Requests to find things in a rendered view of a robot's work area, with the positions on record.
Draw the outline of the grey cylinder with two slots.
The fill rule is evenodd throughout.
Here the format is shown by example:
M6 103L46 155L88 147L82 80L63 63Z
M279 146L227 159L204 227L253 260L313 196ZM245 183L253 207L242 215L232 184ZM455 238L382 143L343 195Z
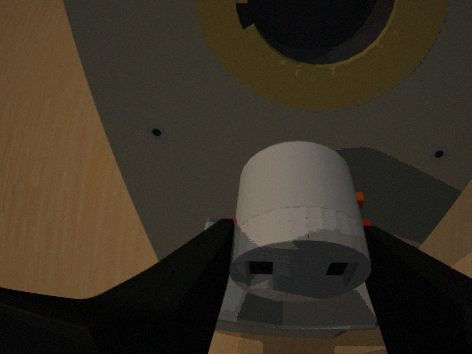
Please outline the grey cylinder with two slots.
M347 161L327 146L285 141L249 158L240 176L229 277L276 301L313 301L359 288L371 274Z

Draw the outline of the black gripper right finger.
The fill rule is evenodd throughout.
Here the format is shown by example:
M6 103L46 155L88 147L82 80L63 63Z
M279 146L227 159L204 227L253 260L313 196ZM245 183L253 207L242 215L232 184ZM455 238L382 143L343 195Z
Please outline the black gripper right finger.
M472 354L472 278L364 226L367 284L388 354Z

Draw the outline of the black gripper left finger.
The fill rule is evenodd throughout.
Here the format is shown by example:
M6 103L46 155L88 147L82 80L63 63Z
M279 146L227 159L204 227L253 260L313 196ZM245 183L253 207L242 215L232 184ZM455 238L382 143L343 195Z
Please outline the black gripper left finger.
M0 354L208 354L229 277L233 220L103 294L0 288Z

